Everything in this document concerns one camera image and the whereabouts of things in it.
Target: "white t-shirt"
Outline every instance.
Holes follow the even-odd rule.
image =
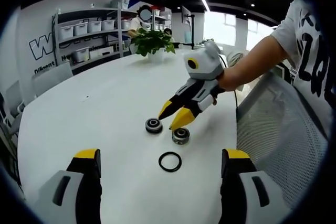
[[[330,59],[320,28],[301,0],[294,0],[285,20],[271,34],[290,56],[297,70],[293,86],[304,96],[324,132],[330,136],[332,108],[335,109],[335,94],[332,93]]]
[[[138,31],[140,28],[148,30],[148,28],[150,28],[150,26],[151,25],[149,23],[146,23],[146,22],[142,21],[139,17],[135,17],[131,20],[129,30]]]

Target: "mesh chair back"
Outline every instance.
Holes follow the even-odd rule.
[[[291,209],[314,179],[327,147],[295,88],[272,73],[237,109],[237,148],[281,187]]]

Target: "wall logo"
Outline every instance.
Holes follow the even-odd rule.
[[[51,38],[51,33],[49,33],[48,36],[43,35],[39,37],[38,41],[34,39],[29,42],[29,47],[33,53],[35,60],[42,58],[44,55],[49,55],[54,51],[54,49],[52,48],[53,41]]]

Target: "window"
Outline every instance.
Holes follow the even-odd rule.
[[[251,19],[247,22],[247,44],[246,49],[251,50],[259,41],[273,32],[273,29],[262,23]]]
[[[236,16],[224,13],[205,12],[204,39],[234,46],[236,43]]]

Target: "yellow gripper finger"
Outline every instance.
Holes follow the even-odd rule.
[[[185,107],[181,108],[174,118],[172,124],[170,125],[170,130],[175,131],[178,128],[186,126],[193,122],[195,117],[190,109],[186,109]]]

